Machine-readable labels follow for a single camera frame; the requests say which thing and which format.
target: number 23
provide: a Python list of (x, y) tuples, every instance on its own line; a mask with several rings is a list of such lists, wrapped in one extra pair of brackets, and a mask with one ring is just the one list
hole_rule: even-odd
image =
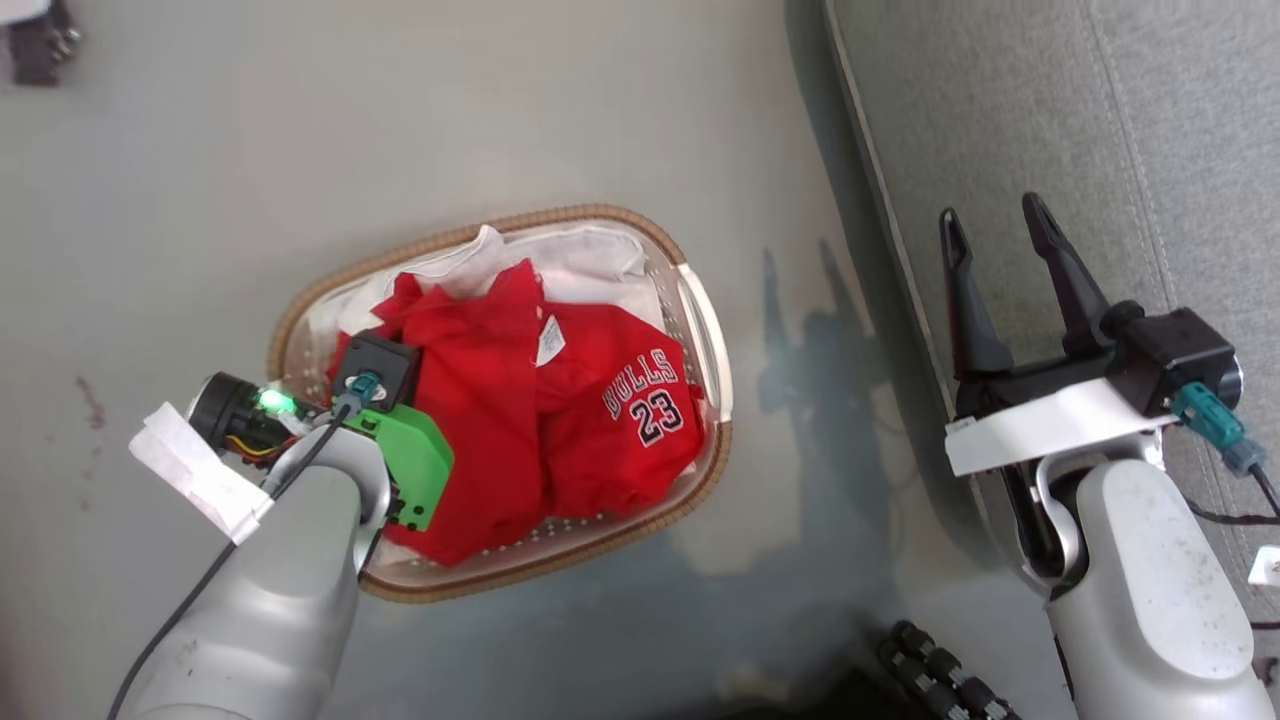
[(628, 407), (631, 418), (640, 421), (636, 434), (645, 447), (658, 442), (667, 433), (673, 433), (685, 427), (685, 419), (680, 416), (680, 409), (671, 393), (664, 389), (655, 389), (649, 397), (636, 398)]

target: green light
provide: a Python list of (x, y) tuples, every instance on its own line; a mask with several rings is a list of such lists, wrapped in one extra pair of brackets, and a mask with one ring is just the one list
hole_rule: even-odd
[(293, 414), (298, 409), (298, 404), (293, 402), (293, 398), (284, 395), (278, 389), (266, 388), (257, 393), (257, 404), (268, 413), (279, 414)]

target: green plastic bracket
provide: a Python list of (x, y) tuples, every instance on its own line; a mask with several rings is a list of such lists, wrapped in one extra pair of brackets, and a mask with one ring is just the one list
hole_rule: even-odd
[(425, 530), (453, 470), (453, 448), (435, 420), (408, 405), (397, 405), (390, 413), (365, 410), (347, 425), (372, 437), (387, 460), (399, 491), (387, 519)]

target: white cloth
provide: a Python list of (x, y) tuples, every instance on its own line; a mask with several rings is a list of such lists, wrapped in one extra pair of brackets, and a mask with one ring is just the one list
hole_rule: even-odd
[(443, 255), (370, 275), (338, 315), (338, 329), (356, 334), (380, 325), (371, 310), (390, 297), (401, 273), (416, 275), (424, 291), (440, 286), (456, 299), (479, 297), (498, 273), (522, 260), (532, 263), (549, 302), (617, 305), (666, 332), (658, 290), (645, 274), (645, 252), (636, 238), (609, 228), (575, 227), (508, 243), (489, 225)]

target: laundry basket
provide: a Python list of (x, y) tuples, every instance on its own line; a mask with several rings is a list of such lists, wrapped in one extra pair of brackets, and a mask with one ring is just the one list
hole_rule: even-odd
[[(716, 311), (698, 275), (671, 237), (648, 218), (612, 205), (580, 205), (527, 213), (485, 224), (511, 242), (556, 242), (566, 232), (598, 228), (626, 233), (645, 251), (645, 274), (658, 290), (667, 333), (685, 347), (686, 374), (705, 391), (707, 443), (672, 484), (667, 498), (627, 516), (593, 520), (549, 519), (518, 544), (490, 548), (454, 568), (417, 557), (370, 565), (361, 587), (394, 602), (422, 603), (493, 589), (577, 565), (671, 525), (700, 505), (719, 482), (732, 439), (733, 386)], [(337, 348), (338, 309), (370, 274), (448, 252), (476, 237), (480, 225), (458, 228), (384, 252), (306, 288), (276, 325), (268, 377), (297, 397), (328, 405), (325, 370)]]

